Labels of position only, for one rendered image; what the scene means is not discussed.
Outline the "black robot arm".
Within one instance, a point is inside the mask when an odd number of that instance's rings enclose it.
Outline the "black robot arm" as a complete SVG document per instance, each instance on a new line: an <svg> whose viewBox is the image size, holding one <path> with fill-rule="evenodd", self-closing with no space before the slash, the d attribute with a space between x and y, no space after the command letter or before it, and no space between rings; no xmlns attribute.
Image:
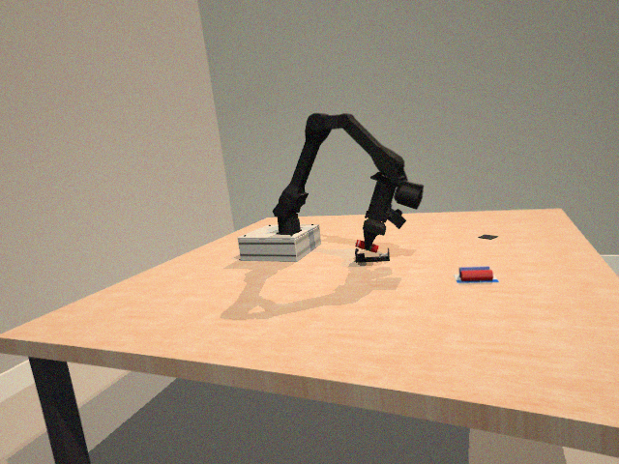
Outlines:
<svg viewBox="0 0 619 464"><path fill-rule="evenodd" d="M307 119L306 142L292 180L282 192L279 203L273 210L274 216L278 217L279 232L277 235L293 235L302 231L296 213L300 213L309 195L305 192L305 184L320 145L331 130L338 129L344 129L370 155L379 170L375 175L370 176L372 180L377 181L372 196L385 201L392 201L394 197L400 205L415 210L419 208L423 199L424 186L407 182L403 170L404 159L383 147L352 114L312 113ZM406 222L401 215L402 211L393 210L391 205L382 220L388 220L400 229Z"/></svg>

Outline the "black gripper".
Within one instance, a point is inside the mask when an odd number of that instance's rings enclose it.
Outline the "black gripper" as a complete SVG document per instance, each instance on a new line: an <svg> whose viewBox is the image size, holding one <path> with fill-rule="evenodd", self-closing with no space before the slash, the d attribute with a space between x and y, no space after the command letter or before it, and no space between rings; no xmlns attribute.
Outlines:
<svg viewBox="0 0 619 464"><path fill-rule="evenodd" d="M365 215L365 218L368 219L364 220L363 225L365 249L369 250L376 236L385 235L386 221L384 221L385 219L382 220L382 218L388 207L391 207L391 203L392 201L385 201L374 196L371 198Z"/></svg>

